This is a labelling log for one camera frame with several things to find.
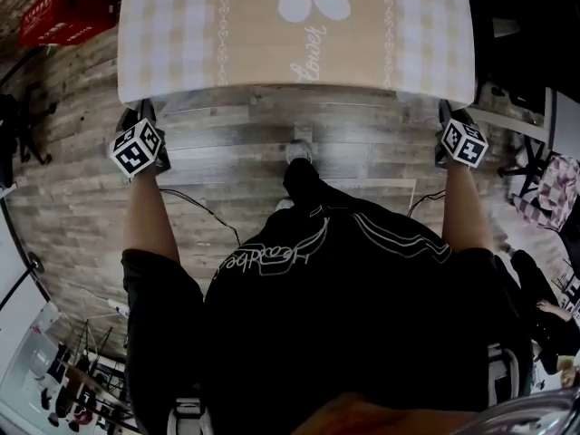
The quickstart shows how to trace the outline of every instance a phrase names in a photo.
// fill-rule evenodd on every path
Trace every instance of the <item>red plastic box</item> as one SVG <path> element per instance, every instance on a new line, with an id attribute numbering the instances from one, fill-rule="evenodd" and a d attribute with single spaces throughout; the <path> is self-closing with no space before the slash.
<path id="1" fill-rule="evenodd" d="M 21 46 L 78 45 L 117 21 L 109 0 L 38 0 L 22 17 Z"/>

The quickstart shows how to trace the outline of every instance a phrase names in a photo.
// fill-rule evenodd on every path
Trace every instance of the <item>shoe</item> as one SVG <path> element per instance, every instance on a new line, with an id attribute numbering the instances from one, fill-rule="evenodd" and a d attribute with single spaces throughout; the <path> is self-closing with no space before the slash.
<path id="1" fill-rule="evenodd" d="M 284 198 L 280 200 L 280 203 L 277 204 L 275 207 L 275 212 L 279 211 L 280 209 L 290 209 L 294 205 L 294 201 L 290 198 Z"/>
<path id="2" fill-rule="evenodd" d="M 310 144 L 304 140 L 294 140 L 286 145 L 286 161 L 288 164 L 299 158 L 304 158 L 312 164 L 312 157 L 312 148 L 310 147 Z"/>

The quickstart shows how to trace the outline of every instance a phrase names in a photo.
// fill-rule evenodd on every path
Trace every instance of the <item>black cable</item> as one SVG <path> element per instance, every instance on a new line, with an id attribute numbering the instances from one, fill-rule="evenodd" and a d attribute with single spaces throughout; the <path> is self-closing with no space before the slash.
<path id="1" fill-rule="evenodd" d="M 168 195 L 173 195 L 174 197 L 179 197 L 182 198 L 184 200 L 186 200 L 188 203 L 191 203 L 192 205 L 195 205 L 198 208 L 202 208 L 205 209 L 211 216 L 213 216 L 217 222 L 219 222 L 222 226 L 228 227 L 230 228 L 233 232 L 234 235 L 236 236 L 236 240 L 237 240 L 237 244 L 239 246 L 241 246 L 242 244 L 239 242 L 239 235 L 237 234 L 237 230 L 234 227 L 231 227 L 224 219 L 222 219 L 220 216 L 218 216 L 216 213 L 214 213 L 211 209 L 208 209 L 206 207 L 204 207 L 201 203 L 198 203 L 195 199 L 193 199 L 192 197 L 189 197 L 188 195 L 186 195 L 185 193 L 181 193 L 178 190 L 174 190 L 173 188 L 160 188 L 160 191 L 167 193 Z"/>
<path id="2" fill-rule="evenodd" d="M 416 203 L 414 203 L 413 206 L 411 206 L 411 208 L 409 209 L 409 212 L 407 213 L 407 218 L 411 218 L 412 215 L 413 215 L 413 212 L 415 211 L 415 209 L 417 208 L 417 206 L 420 205 L 426 199 L 430 199 L 430 200 L 436 201 L 436 200 L 442 199 L 442 198 L 445 198 L 445 189 L 443 189 L 443 190 L 441 190 L 441 191 L 439 191 L 437 193 L 431 193 L 429 195 L 425 195 L 419 201 L 417 201 Z"/>

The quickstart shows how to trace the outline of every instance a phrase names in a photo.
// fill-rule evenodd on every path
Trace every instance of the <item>tablecloth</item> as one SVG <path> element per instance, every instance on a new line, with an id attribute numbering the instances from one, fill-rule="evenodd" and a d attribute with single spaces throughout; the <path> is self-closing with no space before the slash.
<path id="1" fill-rule="evenodd" d="M 469 0 L 122 0 L 119 96 L 259 83 L 471 104 Z"/>

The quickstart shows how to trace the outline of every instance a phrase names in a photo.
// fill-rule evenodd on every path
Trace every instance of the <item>hand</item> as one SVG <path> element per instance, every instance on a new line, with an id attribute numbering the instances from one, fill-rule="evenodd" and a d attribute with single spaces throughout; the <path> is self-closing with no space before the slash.
<path id="1" fill-rule="evenodd" d="M 537 308 L 544 313 L 551 313 L 554 311 L 554 305 L 546 300 L 538 301 L 536 304 Z"/>

